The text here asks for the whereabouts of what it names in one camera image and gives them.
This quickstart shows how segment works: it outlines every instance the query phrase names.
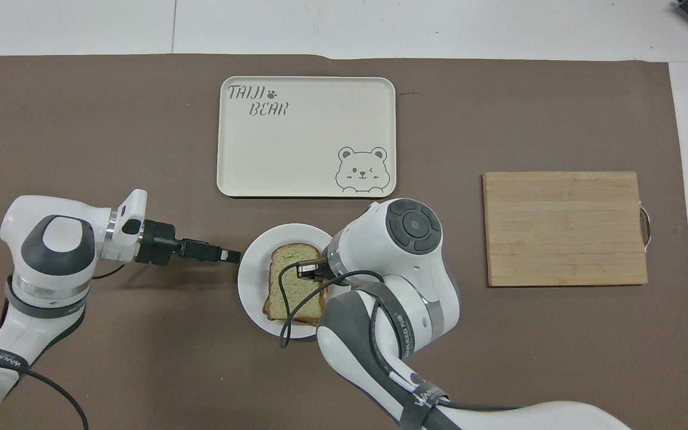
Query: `wooden cutting board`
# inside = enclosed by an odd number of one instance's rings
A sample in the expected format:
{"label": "wooden cutting board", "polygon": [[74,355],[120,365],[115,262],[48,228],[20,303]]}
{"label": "wooden cutting board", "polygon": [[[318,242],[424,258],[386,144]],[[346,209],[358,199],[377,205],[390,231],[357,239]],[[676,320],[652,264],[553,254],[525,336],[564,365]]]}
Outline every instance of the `wooden cutting board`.
{"label": "wooden cutting board", "polygon": [[483,174],[490,286],[639,285],[635,172]]}

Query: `toast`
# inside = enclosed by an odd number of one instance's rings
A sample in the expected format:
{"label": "toast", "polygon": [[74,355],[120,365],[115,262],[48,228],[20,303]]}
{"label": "toast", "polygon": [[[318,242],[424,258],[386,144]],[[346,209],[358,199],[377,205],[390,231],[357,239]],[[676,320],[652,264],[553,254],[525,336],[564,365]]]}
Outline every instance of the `toast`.
{"label": "toast", "polygon": [[[319,257],[320,251],[313,247],[313,245],[307,245],[306,243],[289,243],[272,252],[269,292],[265,305],[262,307],[262,313],[267,315],[268,320],[284,320],[288,316],[283,302],[283,294],[281,294],[281,288],[278,285],[278,275],[281,273],[281,270],[289,264]],[[286,291],[289,309],[294,310],[304,297],[321,285],[321,282],[298,278],[294,269],[287,270],[283,274],[283,289]],[[318,294],[317,300],[311,299],[306,302],[295,314],[294,321],[302,324],[317,325],[317,320],[320,318],[323,306],[325,306],[324,293],[325,290]]]}

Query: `bear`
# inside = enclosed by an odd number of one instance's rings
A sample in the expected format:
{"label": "bear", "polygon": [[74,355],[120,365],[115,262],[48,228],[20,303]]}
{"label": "bear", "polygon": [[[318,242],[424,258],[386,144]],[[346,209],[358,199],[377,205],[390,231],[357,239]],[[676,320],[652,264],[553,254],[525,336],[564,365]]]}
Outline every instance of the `bear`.
{"label": "bear", "polygon": [[370,152],[356,152],[349,146],[339,149],[341,164],[336,173],[336,183],[342,193],[384,191],[390,179],[386,159],[387,152],[380,147]]}

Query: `brown tablecloth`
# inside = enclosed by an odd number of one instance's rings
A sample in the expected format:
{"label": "brown tablecloth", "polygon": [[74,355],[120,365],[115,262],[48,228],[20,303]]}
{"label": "brown tablecloth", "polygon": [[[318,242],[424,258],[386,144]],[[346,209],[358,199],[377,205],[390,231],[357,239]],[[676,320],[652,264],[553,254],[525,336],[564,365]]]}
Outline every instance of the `brown tablecloth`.
{"label": "brown tablecloth", "polygon": [[[456,402],[576,400],[633,428],[688,429],[688,231],[664,63],[0,57],[0,222],[21,194],[114,207],[133,188],[148,191],[148,218],[235,250],[279,224],[333,234],[358,217],[368,201],[219,193],[219,87],[234,75],[393,82],[392,196],[434,208],[462,289],[459,324],[409,361],[418,373]],[[487,287],[481,174],[557,170],[638,172],[653,222],[648,285]],[[0,310],[11,266],[0,242]],[[84,324],[35,370],[74,394],[93,428],[394,427],[316,343],[279,349],[251,323],[236,275],[173,260],[96,281]],[[30,379],[0,408],[0,428],[78,427]]]}

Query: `metal handle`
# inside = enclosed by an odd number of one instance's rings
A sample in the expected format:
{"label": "metal handle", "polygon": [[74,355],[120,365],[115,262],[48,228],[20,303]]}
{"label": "metal handle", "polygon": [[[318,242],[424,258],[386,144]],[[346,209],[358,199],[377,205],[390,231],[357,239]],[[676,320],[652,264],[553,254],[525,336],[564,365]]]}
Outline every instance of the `metal handle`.
{"label": "metal handle", "polygon": [[641,210],[641,213],[644,215],[644,225],[646,226],[647,231],[647,239],[644,240],[644,252],[646,253],[647,248],[649,247],[649,242],[652,241],[652,224],[650,224],[649,213],[646,209],[644,209],[644,204],[642,204],[641,201],[638,202],[638,207]]}

